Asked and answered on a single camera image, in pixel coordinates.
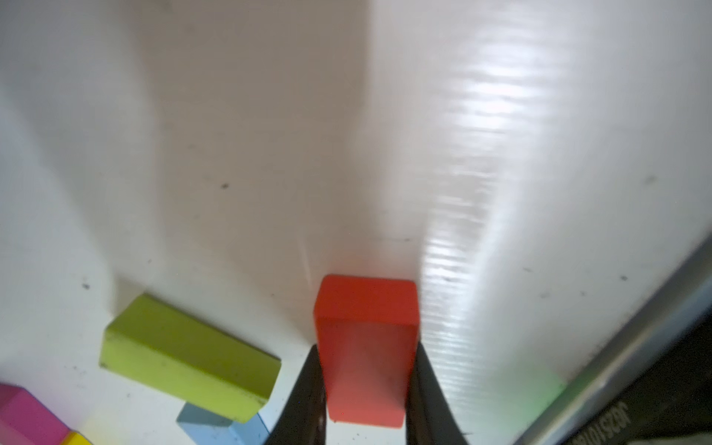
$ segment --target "white surface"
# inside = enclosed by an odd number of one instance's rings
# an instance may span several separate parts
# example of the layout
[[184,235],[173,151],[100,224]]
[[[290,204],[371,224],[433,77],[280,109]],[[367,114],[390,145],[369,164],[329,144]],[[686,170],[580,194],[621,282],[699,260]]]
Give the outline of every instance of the white surface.
[[462,431],[509,444],[708,233],[710,41],[706,1],[5,1],[0,380],[188,444],[96,365],[149,288],[282,358],[272,424],[321,277],[412,278]]

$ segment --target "toy block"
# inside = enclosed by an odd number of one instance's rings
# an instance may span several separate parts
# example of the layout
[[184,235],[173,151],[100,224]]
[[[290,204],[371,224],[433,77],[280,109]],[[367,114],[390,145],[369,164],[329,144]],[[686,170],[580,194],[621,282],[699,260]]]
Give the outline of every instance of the toy block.
[[72,431],[67,435],[62,445],[91,445],[91,443],[84,438],[81,434]]
[[26,389],[0,384],[0,444],[59,445],[69,428]]
[[259,414],[241,424],[186,403],[176,422],[196,445],[262,445],[269,437]]
[[106,328],[100,366],[244,423],[281,362],[144,294]]
[[415,283],[326,276],[314,322],[331,419],[403,425],[420,325]]

